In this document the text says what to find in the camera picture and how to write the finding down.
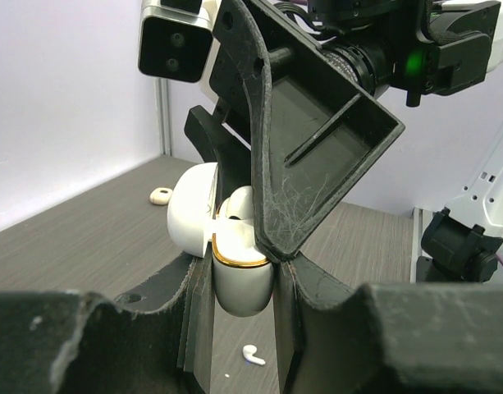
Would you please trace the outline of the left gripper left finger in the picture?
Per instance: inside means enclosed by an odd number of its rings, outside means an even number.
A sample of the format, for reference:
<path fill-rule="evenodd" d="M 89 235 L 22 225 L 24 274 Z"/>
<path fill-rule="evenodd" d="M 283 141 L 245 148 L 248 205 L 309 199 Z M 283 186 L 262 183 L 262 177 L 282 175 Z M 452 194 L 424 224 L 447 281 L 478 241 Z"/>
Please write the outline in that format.
<path fill-rule="evenodd" d="M 180 254 L 110 300 L 0 292 L 0 393 L 207 393 L 212 259 Z"/>

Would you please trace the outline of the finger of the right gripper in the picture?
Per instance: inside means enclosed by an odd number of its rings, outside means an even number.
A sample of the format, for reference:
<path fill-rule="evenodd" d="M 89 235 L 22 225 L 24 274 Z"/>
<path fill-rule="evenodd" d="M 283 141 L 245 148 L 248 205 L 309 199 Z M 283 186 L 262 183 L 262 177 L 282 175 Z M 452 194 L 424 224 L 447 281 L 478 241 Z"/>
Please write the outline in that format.
<path fill-rule="evenodd" d="M 233 191 L 251 185 L 251 152 L 215 116 L 202 106 L 189 110 L 185 135 L 205 163 L 216 163 L 216 202 L 221 204 Z"/>

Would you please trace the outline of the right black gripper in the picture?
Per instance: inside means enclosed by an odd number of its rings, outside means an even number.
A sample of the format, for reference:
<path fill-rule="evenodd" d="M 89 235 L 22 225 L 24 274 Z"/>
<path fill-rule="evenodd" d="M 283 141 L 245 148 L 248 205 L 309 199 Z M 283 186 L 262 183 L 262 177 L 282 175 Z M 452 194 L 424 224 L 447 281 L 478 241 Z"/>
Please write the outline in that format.
<path fill-rule="evenodd" d="M 213 33 L 243 85 L 268 258 L 291 259 L 403 133 L 373 98 L 392 83 L 402 21 L 402 1 L 222 2 Z"/>

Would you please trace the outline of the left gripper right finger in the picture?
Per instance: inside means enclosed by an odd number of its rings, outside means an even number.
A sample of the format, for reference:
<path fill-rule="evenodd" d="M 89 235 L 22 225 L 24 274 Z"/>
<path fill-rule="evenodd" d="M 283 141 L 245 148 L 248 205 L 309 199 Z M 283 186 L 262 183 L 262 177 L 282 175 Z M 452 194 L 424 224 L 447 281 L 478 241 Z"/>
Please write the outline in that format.
<path fill-rule="evenodd" d="M 273 306 L 283 393 L 503 393 L 503 286 L 351 289 L 298 254 Z"/>

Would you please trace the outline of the white earbud charging case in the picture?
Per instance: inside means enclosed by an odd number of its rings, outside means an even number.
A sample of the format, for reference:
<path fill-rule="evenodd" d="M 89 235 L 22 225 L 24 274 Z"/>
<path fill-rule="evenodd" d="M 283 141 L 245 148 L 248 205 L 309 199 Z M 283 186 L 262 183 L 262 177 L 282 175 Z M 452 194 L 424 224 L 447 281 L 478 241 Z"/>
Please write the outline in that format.
<path fill-rule="evenodd" d="M 229 219 L 230 196 L 216 204 L 217 167 L 197 164 L 181 176 L 168 204 L 167 229 L 182 251 L 212 259 L 218 303 L 227 313 L 247 318 L 268 305 L 273 266 L 255 244 L 254 219 Z"/>

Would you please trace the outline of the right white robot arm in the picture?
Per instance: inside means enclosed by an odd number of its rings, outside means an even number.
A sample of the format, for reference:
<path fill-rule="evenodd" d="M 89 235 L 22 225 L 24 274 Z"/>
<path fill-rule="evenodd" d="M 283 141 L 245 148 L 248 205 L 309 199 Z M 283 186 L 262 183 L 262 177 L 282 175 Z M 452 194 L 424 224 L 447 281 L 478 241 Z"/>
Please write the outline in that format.
<path fill-rule="evenodd" d="M 480 88 L 503 62 L 503 1 L 225 1 L 208 83 L 214 112 L 185 133 L 215 162 L 216 200 L 244 187 L 251 238 L 274 262 L 302 244 L 406 124 L 412 168 L 467 169 L 421 238 L 430 282 L 485 282 L 503 243 L 503 103 Z"/>

